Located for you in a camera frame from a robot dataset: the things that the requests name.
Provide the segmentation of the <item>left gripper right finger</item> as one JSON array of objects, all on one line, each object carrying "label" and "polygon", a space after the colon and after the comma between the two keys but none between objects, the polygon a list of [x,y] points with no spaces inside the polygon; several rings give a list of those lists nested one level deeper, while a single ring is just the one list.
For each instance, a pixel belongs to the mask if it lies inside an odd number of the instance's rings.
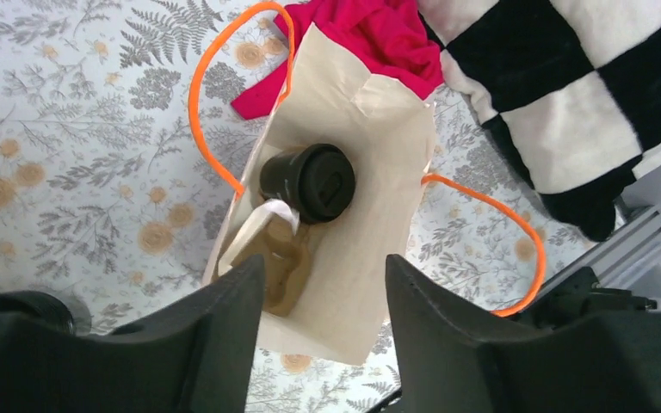
[{"label": "left gripper right finger", "polygon": [[404,412],[661,412],[661,312],[537,329],[439,287],[398,255],[386,259],[386,295]]}]

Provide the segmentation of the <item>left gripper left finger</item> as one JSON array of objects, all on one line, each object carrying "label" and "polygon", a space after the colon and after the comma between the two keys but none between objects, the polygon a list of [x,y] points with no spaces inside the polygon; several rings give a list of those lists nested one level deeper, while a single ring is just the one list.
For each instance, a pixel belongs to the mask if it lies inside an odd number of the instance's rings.
[{"label": "left gripper left finger", "polygon": [[241,412],[264,285],[252,256],[103,336],[0,312],[0,412]]}]

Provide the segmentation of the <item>single brown pulp carrier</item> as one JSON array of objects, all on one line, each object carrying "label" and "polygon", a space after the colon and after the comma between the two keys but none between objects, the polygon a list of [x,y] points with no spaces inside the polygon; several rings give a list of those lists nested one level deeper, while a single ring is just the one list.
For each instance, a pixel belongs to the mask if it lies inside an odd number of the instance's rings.
[{"label": "single brown pulp carrier", "polygon": [[297,304],[312,272],[306,236],[305,226],[293,232],[286,220],[272,218],[232,260],[239,264],[253,255],[263,257],[264,311],[286,317]]}]

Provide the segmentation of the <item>white straw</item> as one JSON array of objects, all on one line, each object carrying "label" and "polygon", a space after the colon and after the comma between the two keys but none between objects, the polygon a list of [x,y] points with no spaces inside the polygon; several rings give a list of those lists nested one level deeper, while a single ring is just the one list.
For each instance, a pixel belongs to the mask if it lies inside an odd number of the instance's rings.
[{"label": "white straw", "polygon": [[273,218],[279,218],[289,224],[293,235],[300,226],[300,213],[290,207],[284,200],[266,200],[250,213],[249,217],[238,228],[236,234],[230,238],[230,243],[225,251],[219,255],[216,263],[217,276],[222,276],[233,268],[232,262]]}]

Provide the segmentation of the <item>dark translucent coffee cup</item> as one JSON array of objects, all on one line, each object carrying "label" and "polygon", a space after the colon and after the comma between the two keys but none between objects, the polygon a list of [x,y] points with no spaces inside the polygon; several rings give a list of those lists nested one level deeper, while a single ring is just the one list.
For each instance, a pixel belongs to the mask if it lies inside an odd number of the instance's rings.
[{"label": "dark translucent coffee cup", "polygon": [[298,203],[300,172],[306,162],[304,152],[304,149],[283,151],[262,166],[259,192],[264,199],[284,200],[288,205]]}]

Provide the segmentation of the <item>black cup lid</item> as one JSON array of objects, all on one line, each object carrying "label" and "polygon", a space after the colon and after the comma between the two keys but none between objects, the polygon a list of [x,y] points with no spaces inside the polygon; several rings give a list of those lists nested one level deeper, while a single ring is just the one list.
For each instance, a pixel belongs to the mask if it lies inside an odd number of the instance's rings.
[{"label": "black cup lid", "polygon": [[355,194],[355,171],[336,146],[318,144],[303,152],[299,178],[300,219],[314,225],[338,218],[350,205]]}]

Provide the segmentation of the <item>beige paper bag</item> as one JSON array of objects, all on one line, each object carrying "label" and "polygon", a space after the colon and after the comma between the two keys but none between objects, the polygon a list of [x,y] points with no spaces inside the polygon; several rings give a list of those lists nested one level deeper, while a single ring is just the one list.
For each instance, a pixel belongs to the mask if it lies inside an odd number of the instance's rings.
[{"label": "beige paper bag", "polygon": [[283,151],[336,145],[355,171],[353,200],[330,222],[300,224],[307,228],[312,272],[288,316],[263,311],[256,343],[277,353],[360,366],[388,315],[386,258],[404,254],[426,184],[446,182],[444,176],[429,173],[436,139],[434,110],[399,81],[368,72],[351,52],[310,28],[298,46],[291,46],[285,85],[265,131],[243,174],[234,176],[205,140],[201,85],[216,52],[254,15],[268,10],[287,16],[278,3],[249,7],[203,53],[189,86],[188,123],[196,146],[234,193],[202,281],[210,284],[220,277],[219,255],[264,203],[261,167]]}]

